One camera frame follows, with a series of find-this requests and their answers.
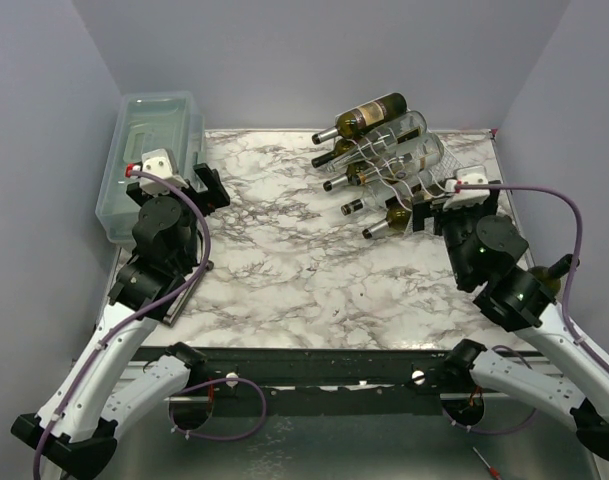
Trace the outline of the green bottle with cream label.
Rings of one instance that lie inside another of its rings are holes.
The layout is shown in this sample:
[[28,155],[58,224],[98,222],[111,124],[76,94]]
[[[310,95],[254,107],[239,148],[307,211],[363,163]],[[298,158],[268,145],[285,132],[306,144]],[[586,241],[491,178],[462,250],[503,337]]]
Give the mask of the green bottle with cream label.
[[366,161],[356,162],[347,166],[344,173],[326,180],[322,187],[325,192],[330,192],[336,188],[344,187],[351,184],[351,179],[358,173],[368,169],[370,164]]

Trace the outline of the tall clear glass bottle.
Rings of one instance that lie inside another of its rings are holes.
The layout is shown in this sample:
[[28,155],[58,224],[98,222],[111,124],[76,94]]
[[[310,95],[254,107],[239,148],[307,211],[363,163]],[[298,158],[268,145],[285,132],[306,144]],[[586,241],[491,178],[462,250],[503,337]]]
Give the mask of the tall clear glass bottle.
[[426,130],[427,122],[424,115],[416,110],[409,111],[368,132],[347,152],[330,161],[326,165],[326,170],[339,171],[350,164],[393,153],[400,144],[419,137]]

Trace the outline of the dark green front bottle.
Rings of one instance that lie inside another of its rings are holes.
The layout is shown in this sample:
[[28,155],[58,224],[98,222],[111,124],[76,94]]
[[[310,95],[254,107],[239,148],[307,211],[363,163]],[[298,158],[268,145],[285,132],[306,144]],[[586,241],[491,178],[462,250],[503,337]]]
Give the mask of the dark green front bottle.
[[562,278],[570,271],[572,259],[572,254],[565,254],[550,266],[533,266],[528,272],[557,296],[562,288]]

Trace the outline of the clear corked liquor bottle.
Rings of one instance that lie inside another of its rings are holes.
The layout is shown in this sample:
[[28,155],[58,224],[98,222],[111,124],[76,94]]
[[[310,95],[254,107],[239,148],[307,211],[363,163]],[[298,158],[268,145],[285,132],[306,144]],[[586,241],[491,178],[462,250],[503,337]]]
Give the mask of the clear corked liquor bottle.
[[375,180],[401,180],[437,165],[443,158],[444,145],[434,133],[425,133],[398,145],[369,166],[350,177],[350,184],[362,186]]

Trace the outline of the clear bottle black cap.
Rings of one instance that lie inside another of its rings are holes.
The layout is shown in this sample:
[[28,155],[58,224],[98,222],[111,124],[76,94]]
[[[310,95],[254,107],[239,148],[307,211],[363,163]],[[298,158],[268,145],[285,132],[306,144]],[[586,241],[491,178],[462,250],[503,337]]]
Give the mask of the clear bottle black cap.
[[340,210],[344,216],[348,216],[363,209],[388,209],[397,205],[400,199],[410,198],[420,189],[419,184],[411,184],[407,187],[402,182],[393,185],[372,183],[367,186],[365,193],[360,198],[342,205]]

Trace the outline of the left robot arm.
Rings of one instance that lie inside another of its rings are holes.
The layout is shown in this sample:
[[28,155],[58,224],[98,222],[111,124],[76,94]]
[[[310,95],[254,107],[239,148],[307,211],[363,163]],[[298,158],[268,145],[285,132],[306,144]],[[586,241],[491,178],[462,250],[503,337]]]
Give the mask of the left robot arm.
[[76,479],[94,479],[119,440],[165,397],[198,393],[206,380],[202,358],[176,344],[129,386],[115,387],[143,342],[160,326],[176,299],[193,292],[213,267],[208,215],[230,197],[219,174],[195,166],[204,184],[196,191],[176,168],[131,164],[128,196],[139,207],[136,246],[118,272],[94,333],[66,379],[35,413],[14,421],[11,432],[34,451],[32,475],[48,461]]

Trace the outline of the green bottle silver foil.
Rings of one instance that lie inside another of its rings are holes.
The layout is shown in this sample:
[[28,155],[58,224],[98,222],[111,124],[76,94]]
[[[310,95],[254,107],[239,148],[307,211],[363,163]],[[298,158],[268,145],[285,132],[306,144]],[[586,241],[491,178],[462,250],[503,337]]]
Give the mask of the green bottle silver foil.
[[391,233],[403,233],[413,216],[412,202],[403,200],[387,209],[385,217],[362,231],[364,239],[380,238]]

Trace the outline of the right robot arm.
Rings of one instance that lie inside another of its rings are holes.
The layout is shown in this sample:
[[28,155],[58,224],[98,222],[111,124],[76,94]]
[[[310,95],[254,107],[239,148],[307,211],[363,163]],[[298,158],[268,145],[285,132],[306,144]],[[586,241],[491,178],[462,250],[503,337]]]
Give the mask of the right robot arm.
[[457,288],[475,293],[473,303],[484,317],[533,346],[563,376],[552,378],[472,340],[459,342],[435,375],[455,391],[475,385],[546,413],[609,462],[609,354],[571,319],[570,294],[548,285],[559,278],[572,285],[583,225],[576,225],[572,253],[546,272],[524,270],[518,262],[528,242],[510,218],[491,210],[492,195],[504,188],[483,177],[450,178],[445,195],[431,206],[434,223],[442,230]]

